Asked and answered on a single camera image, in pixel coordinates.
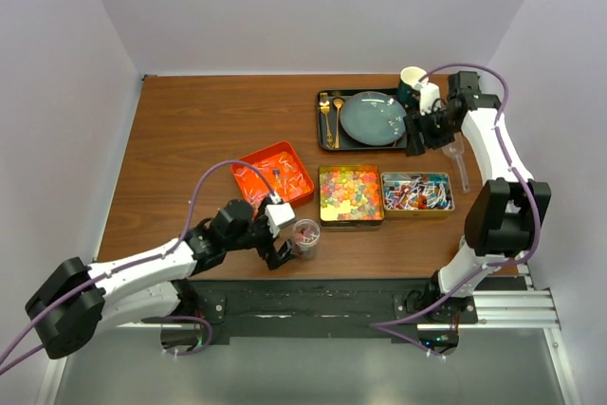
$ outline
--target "brown wooden tabletop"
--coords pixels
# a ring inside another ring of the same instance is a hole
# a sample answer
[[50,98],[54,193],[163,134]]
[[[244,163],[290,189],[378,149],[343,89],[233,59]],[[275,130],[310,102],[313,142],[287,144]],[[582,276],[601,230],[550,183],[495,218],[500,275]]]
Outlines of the brown wooden tabletop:
[[[432,80],[447,93],[447,78]],[[181,232],[200,175],[214,163],[279,141],[293,144],[310,175],[326,164],[372,163],[384,171],[443,172],[451,177],[455,211],[444,220],[385,220],[377,231],[324,230],[317,257],[275,271],[254,250],[229,253],[201,277],[414,277],[429,276],[457,251],[466,214],[481,190],[481,176],[466,143],[471,192],[441,151],[328,153],[318,143],[316,94],[327,88],[391,87],[396,75],[148,77],[122,163],[101,242],[99,261],[158,247]],[[203,187],[194,221],[215,216],[241,194],[225,167]],[[318,221],[314,201],[295,210]]]

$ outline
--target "red tray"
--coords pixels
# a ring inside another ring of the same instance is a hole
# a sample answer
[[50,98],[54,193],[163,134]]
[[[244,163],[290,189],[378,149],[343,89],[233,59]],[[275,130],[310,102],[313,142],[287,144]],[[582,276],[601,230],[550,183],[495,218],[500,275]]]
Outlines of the red tray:
[[[279,169],[281,169],[281,167],[283,167],[281,170],[282,173],[279,175],[279,181],[277,181],[276,177],[272,173],[272,169],[274,168],[274,166],[271,165],[270,163],[267,163],[265,167],[262,167],[261,163],[268,160],[271,157],[278,156],[281,153],[288,154],[288,156],[290,156],[290,158],[288,160],[286,160],[287,163],[289,163],[289,165],[286,168],[284,168],[283,165],[280,163],[277,163],[275,165]],[[293,146],[289,142],[283,141],[283,142],[278,142],[276,144],[272,144],[271,146],[266,147],[265,149],[259,150],[252,154],[249,154],[248,156],[243,156],[240,158],[240,160],[250,163],[252,165],[257,164],[260,167],[260,170],[262,171],[262,173],[269,180],[270,184],[272,184],[272,185],[276,184],[276,190],[278,191],[279,195],[283,198],[283,200],[285,202],[291,203],[291,205],[293,207],[297,207],[297,206],[301,206],[305,203],[309,203],[314,198],[314,182],[310,178],[310,175],[308,174],[307,170],[305,169],[304,165],[302,164],[302,161],[295,153],[295,149],[293,149]],[[245,179],[242,176],[242,174],[243,174],[242,168],[243,167],[239,166],[239,165],[231,165],[231,172],[234,175],[234,179],[236,179],[236,184],[238,184],[238,188],[240,189],[241,193],[243,194],[243,197],[252,204],[252,200],[255,199],[255,198],[252,198],[252,196],[254,194],[259,195],[260,193],[262,193],[263,195],[266,195],[268,193],[267,187],[264,185],[264,183],[261,181],[261,179],[256,179],[256,180],[252,180],[250,178]],[[299,175],[299,174],[301,174],[302,177],[300,177],[299,179],[296,180],[295,175]],[[292,181],[288,181],[287,177],[289,175],[293,176]],[[292,186],[300,188],[301,190],[303,190],[303,192],[301,194],[298,194],[297,196],[292,196],[292,197],[289,196],[289,193],[291,193],[291,191],[289,189],[293,189]],[[261,201],[261,200],[258,196],[256,198],[256,202],[259,202],[259,201]]]

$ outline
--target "dark green mug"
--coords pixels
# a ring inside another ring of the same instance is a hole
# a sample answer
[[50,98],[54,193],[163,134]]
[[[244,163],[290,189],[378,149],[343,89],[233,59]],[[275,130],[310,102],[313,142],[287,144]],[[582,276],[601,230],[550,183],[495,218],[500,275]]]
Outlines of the dark green mug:
[[408,66],[400,72],[396,97],[406,110],[419,110],[419,92],[414,87],[419,78],[425,74],[426,70],[422,70],[418,66]]

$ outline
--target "gold fork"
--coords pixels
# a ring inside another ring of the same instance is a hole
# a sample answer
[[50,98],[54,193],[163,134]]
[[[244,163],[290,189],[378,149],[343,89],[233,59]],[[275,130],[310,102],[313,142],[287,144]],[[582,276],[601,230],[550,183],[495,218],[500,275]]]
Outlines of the gold fork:
[[333,135],[331,135],[331,127],[329,126],[329,111],[331,111],[331,101],[327,98],[326,92],[321,92],[321,100],[319,101],[319,107],[321,112],[324,114],[324,121],[326,122],[326,146],[329,149],[333,149]]

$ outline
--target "round plate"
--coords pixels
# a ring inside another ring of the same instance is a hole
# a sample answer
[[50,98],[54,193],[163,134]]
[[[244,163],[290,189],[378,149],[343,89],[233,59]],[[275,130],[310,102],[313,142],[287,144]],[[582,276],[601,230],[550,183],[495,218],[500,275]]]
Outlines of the round plate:
[[385,146],[405,133],[405,108],[393,97],[380,92],[360,92],[343,104],[340,123],[358,142]]

